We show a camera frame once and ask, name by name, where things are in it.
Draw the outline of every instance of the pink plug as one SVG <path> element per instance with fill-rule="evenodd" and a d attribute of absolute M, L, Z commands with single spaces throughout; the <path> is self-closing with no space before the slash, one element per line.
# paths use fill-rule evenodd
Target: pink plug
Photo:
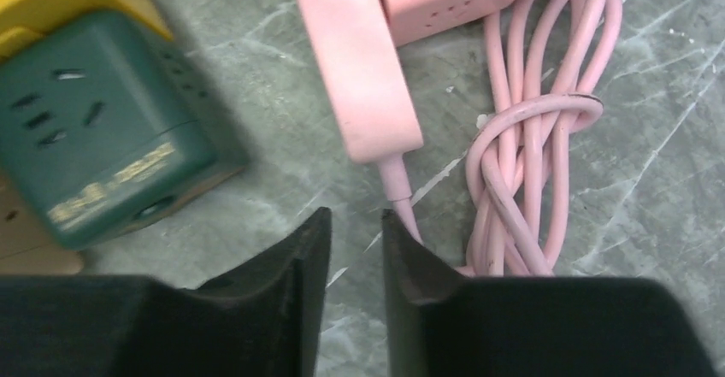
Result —
<path fill-rule="evenodd" d="M 380 0 L 298 0 L 348 155 L 377 162 L 417 239 L 403 153 L 423 137 Z"/>

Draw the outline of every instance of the green power strip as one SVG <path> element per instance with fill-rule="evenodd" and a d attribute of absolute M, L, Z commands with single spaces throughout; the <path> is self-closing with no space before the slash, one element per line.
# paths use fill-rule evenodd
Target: green power strip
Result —
<path fill-rule="evenodd" d="M 249 157 L 183 54 L 119 12 L 0 66 L 0 168 L 63 247 L 158 221 Z"/>

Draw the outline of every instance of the power cord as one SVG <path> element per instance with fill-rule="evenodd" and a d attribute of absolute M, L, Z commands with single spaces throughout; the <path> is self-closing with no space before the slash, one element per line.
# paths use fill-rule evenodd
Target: power cord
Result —
<path fill-rule="evenodd" d="M 466 181 L 477 208 L 467 264 L 458 269 L 468 276 L 501 276 L 504 268 L 513 275 L 553 275 L 569 214 L 569 135 L 591 126 L 603 112 L 592 92 L 619 37 L 622 0 L 551 0 L 524 57 L 524 33 L 533 1 L 514 3 L 505 58 L 500 13 L 484 20 L 496 114 L 480 129 L 466 159 Z M 572 14 L 569 50 L 551 91 L 542 95 L 546 43 L 568 3 Z M 601 39 L 585 66 L 603 16 Z M 411 235 L 422 243 L 402 156 L 392 156 L 378 166 L 387 198 Z M 542 249 L 541 198 L 550 177 L 551 223 Z M 520 206 L 514 195 L 522 185 Z"/>

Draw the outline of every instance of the pink power cord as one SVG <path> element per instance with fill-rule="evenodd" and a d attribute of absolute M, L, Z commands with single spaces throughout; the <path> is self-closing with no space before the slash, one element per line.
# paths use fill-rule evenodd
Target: pink power cord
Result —
<path fill-rule="evenodd" d="M 603 111 L 602 103 L 591 94 L 619 37 L 622 0 L 551 0 L 525 58 L 524 33 L 533 1 L 514 4 L 505 58 L 500 13 L 485 18 L 496 115 L 479 131 L 466 160 L 466 180 L 477 207 L 467 265 L 459 268 L 468 276 L 500 276 L 504 266 L 513 275 L 552 275 L 569 214 L 569 135 L 591 126 Z M 541 95 L 546 42 L 568 3 L 572 14 L 569 50 L 550 93 Z M 601 40 L 580 77 L 603 15 Z M 422 242 L 403 158 L 391 156 L 378 165 L 393 208 L 412 236 Z M 551 224 L 542 250 L 541 198 L 550 176 Z M 514 195 L 522 185 L 520 207 Z"/>

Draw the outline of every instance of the outlet socket hole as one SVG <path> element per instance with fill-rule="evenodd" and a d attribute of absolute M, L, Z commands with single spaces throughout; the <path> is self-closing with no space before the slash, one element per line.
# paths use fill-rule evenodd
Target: outlet socket hole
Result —
<path fill-rule="evenodd" d="M 22 97 L 22 98 L 18 99 L 17 101 L 15 101 L 15 103 L 13 103 L 12 105 L 10 105 L 10 108 L 12 108 L 13 110 L 24 110 L 24 109 L 28 109 L 38 99 L 40 99 L 40 95 L 39 94 L 37 94 L 37 93 L 31 93 L 30 95 L 25 95 L 24 97 Z"/>
<path fill-rule="evenodd" d="M 94 127 L 98 124 L 103 114 L 103 110 L 106 108 L 106 104 L 103 102 L 96 102 L 88 110 L 88 115 L 85 116 L 83 124 L 86 127 Z"/>
<path fill-rule="evenodd" d="M 53 115 L 50 112 L 45 111 L 42 114 L 25 122 L 25 128 L 30 129 L 30 130 L 37 129 L 37 128 L 41 127 L 45 122 L 50 121 L 51 119 L 53 119 Z"/>
<path fill-rule="evenodd" d="M 134 217 L 134 220 L 142 221 L 146 218 L 152 217 L 153 215 L 156 215 L 165 209 L 168 209 L 171 205 L 176 202 L 176 197 L 174 196 L 166 196 L 165 198 L 159 200 L 158 202 L 152 204 L 146 209 L 141 210 L 136 214 Z"/>
<path fill-rule="evenodd" d="M 58 69 L 53 71 L 53 78 L 56 80 L 82 80 L 85 73 L 80 69 Z"/>
<path fill-rule="evenodd" d="M 51 146 L 52 144 L 57 144 L 61 140 L 65 139 L 68 136 L 66 131 L 63 129 L 58 129 L 57 131 L 54 131 L 53 133 L 49 134 L 45 138 L 42 138 L 38 141 L 38 147 L 40 149 L 45 149 L 48 146 Z"/>
<path fill-rule="evenodd" d="M 20 212 L 18 212 L 17 210 L 11 210 L 8 214 L 5 215 L 5 221 L 6 222 L 14 221 L 18 217 L 19 213 Z"/>

